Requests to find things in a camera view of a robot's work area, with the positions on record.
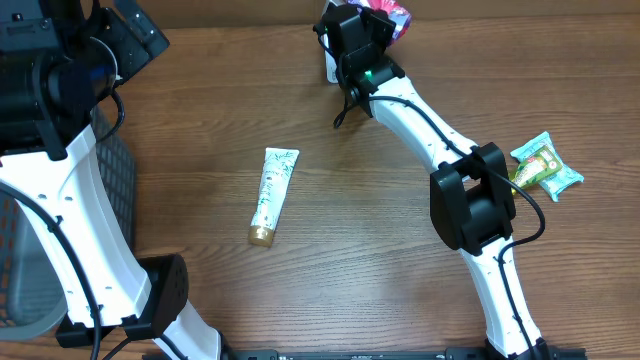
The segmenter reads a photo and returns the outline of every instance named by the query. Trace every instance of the teal plastic package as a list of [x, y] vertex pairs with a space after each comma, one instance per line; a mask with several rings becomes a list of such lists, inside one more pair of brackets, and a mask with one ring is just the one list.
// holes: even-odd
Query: teal plastic package
[[522, 162], [545, 145], [547, 145], [549, 149], [553, 151], [558, 160], [560, 160], [560, 162], [562, 163], [562, 170], [558, 171], [554, 175], [551, 175], [549, 178], [542, 180], [540, 182], [540, 186], [542, 186], [542, 188], [549, 194], [549, 196], [551, 196], [551, 200], [558, 202], [558, 195], [560, 195], [560, 193], [563, 192], [564, 189], [568, 188], [572, 184], [575, 184], [577, 182], [584, 182], [584, 176], [571, 169], [562, 161], [562, 158], [560, 158], [560, 155], [558, 155], [556, 148], [553, 146], [551, 135], [549, 135], [548, 132], [543, 132], [542, 134], [536, 136], [535, 139], [526, 143], [524, 146], [513, 150], [511, 152], [511, 156], [516, 158], [519, 162]]

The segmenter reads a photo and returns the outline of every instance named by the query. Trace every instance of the wood grain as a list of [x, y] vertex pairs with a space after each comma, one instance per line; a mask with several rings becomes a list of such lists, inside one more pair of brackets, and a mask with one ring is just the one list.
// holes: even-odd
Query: wood grain
[[[91, 0], [82, 0], [90, 9]], [[113, 0], [102, 0], [113, 6]], [[164, 29], [300, 25], [320, 21], [325, 0], [138, 0]], [[637, 0], [402, 0], [416, 20], [639, 13]]]
[[[559, 203], [532, 190], [548, 231], [517, 257], [545, 338], [590, 359], [640, 358], [638, 30], [640, 15], [416, 22], [390, 50], [466, 136], [506, 152], [547, 130], [586, 177]], [[140, 172], [137, 256], [180, 252], [191, 301], [238, 349], [482, 344], [471, 277], [429, 219], [427, 175], [359, 111], [331, 128], [342, 97], [309, 26], [167, 35], [170, 50], [121, 90]], [[246, 239], [267, 146], [301, 150], [272, 249]], [[521, 238], [537, 219], [517, 206]], [[51, 336], [0, 347], [2, 359], [87, 354]]]

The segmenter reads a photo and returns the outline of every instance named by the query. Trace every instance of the white squeeze tube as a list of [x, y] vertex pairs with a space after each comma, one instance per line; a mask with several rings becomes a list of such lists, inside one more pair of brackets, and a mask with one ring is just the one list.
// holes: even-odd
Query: white squeeze tube
[[266, 247], [273, 244], [273, 234], [278, 225], [298, 155], [298, 150], [267, 148], [260, 181], [258, 209], [253, 215], [249, 229], [249, 242], [252, 244]]

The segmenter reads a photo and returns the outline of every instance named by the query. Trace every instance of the yellow green candy wrapper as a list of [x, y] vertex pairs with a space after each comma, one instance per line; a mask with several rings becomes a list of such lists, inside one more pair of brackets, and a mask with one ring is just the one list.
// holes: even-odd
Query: yellow green candy wrapper
[[526, 189], [562, 170], [562, 162], [558, 160], [548, 146], [543, 146], [533, 155], [526, 158], [509, 174], [509, 179], [522, 189]]

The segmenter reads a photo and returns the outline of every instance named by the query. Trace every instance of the pink wrapper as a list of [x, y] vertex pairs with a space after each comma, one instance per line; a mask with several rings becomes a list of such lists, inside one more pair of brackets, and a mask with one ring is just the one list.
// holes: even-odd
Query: pink wrapper
[[347, 2], [349, 4], [370, 7], [374, 10], [384, 10], [389, 14], [389, 19], [396, 23], [392, 43], [398, 41], [411, 25], [411, 14], [407, 9], [398, 5], [395, 0], [347, 0]]

